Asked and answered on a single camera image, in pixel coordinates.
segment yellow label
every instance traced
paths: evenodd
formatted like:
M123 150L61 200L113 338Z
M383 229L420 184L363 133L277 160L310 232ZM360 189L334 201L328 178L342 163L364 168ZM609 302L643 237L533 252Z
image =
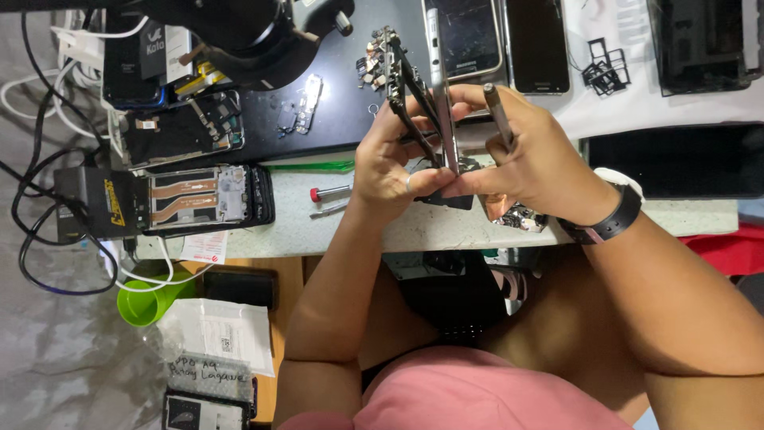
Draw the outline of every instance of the yellow label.
M108 196L108 211L112 214L112 224L124 227L125 219L122 216L122 209L119 208L117 194L114 192L114 184L110 180L104 179L103 186L106 189L106 195Z

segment wooden desk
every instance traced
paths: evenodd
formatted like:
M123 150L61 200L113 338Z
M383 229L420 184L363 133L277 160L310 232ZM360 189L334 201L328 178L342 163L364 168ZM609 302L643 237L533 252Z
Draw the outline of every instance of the wooden desk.
M279 367L284 356L284 337L287 335L287 325L292 316L297 299L303 293L303 259L286 257L278 259L226 259L225 265L251 267L278 272L278 308L268 313L270 322L270 348L274 359L276 378L257 376L257 417L253 422L270 423L276 410L276 381ZM184 262L191 273L194 273L203 263Z

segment person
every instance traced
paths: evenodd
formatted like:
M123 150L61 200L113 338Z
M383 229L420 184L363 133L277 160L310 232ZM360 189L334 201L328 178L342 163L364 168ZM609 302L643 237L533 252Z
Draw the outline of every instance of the person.
M603 243L550 249L538 299L486 330L479 349L417 349L437 333L380 267L383 230L414 197L506 194L579 226L620 202L551 114L511 89L500 95L517 150L458 178L409 175L419 152L380 109L345 215L290 320L274 428L615 429L648 406L661 428L764 428L764 318L644 213ZM456 119L485 108L480 86L453 86L451 99ZM411 99L407 109L421 114ZM362 369L409 350L362 391Z

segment left hand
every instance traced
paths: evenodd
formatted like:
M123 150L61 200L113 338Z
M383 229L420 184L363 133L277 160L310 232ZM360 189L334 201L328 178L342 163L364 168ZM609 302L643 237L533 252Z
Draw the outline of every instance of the left hand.
M417 102L409 97L406 105L410 115L416 116ZM414 123L424 129L428 121L415 118ZM429 196L455 179L447 168L418 171L409 179L403 166L411 158L421 156L422 149L415 142L406 145L398 142L405 131L406 126L385 102L355 153L355 180L348 211L361 211L366 220L380 228L399 217L414 197ZM406 190L406 180L410 192Z

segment speckled countertop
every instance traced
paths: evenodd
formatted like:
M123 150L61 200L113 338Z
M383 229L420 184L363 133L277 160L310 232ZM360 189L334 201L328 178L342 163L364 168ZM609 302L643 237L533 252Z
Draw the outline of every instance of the speckled countertop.
M269 226L231 230L227 257L283 257L324 253L342 213L311 220L309 215L320 208L310 200L309 190L313 187L338 187L352 181L352 172L319 174L275 171L276 222ZM339 201L326 202L324 205L328 207ZM674 236L737 230L735 200L651 200L643 209ZM415 202L401 218L388 226L383 241L385 252L402 252L544 246L565 243L569 238L556 223L552 223L543 233L527 233L489 223L480 203L475 200L472 210ZM171 239L167 244L170 255L177 258L183 239ZM161 258L154 238L138 238L138 257Z

